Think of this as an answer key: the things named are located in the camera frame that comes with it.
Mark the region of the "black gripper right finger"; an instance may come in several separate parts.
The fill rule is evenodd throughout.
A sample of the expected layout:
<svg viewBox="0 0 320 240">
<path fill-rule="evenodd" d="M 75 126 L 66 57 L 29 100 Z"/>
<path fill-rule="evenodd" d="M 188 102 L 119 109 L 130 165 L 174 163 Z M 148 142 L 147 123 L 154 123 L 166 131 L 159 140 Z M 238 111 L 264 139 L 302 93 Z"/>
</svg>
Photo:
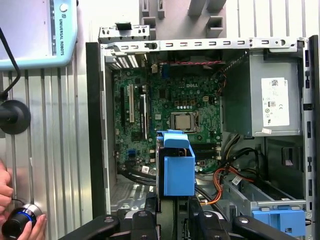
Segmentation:
<svg viewBox="0 0 320 240">
<path fill-rule="evenodd" d="M 176 198 L 177 240 L 286 240 L 288 235 L 251 216 L 230 222 L 216 211 L 203 210 L 195 196 Z"/>
</svg>

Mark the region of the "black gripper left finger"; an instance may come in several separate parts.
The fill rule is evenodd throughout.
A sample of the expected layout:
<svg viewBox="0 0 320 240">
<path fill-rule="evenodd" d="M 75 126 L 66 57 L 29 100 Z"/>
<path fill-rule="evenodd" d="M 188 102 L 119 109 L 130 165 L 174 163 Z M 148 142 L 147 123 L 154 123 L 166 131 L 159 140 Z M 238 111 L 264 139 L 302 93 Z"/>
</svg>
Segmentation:
<svg viewBox="0 0 320 240">
<path fill-rule="evenodd" d="M 101 215 L 61 237 L 62 240 L 158 240 L 157 195 L 148 193 L 144 209 L 130 211 L 124 219 Z"/>
</svg>

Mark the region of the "person's left hand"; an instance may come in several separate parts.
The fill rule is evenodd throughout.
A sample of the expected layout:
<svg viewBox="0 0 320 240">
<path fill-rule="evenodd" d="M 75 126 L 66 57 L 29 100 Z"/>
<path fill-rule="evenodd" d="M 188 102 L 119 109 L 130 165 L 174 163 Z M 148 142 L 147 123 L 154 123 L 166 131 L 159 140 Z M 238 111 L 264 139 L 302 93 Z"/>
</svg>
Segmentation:
<svg viewBox="0 0 320 240">
<path fill-rule="evenodd" d="M 7 207 L 10 205 L 13 196 L 13 188 L 10 187 L 11 175 L 7 171 L 3 161 L 0 161 L 0 224 L 2 225 L 7 217 Z"/>
</svg>

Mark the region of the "person's right hand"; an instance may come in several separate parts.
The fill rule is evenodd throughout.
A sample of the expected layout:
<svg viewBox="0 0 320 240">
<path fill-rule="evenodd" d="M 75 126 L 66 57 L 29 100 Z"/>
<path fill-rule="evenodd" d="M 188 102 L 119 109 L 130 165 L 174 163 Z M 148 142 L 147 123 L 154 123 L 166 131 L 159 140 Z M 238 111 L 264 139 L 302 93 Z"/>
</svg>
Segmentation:
<svg viewBox="0 0 320 240">
<path fill-rule="evenodd" d="M 47 225 L 47 216 L 42 214 L 37 218 L 36 224 L 32 226 L 31 222 L 25 225 L 20 236 L 20 240 L 44 240 Z"/>
</svg>

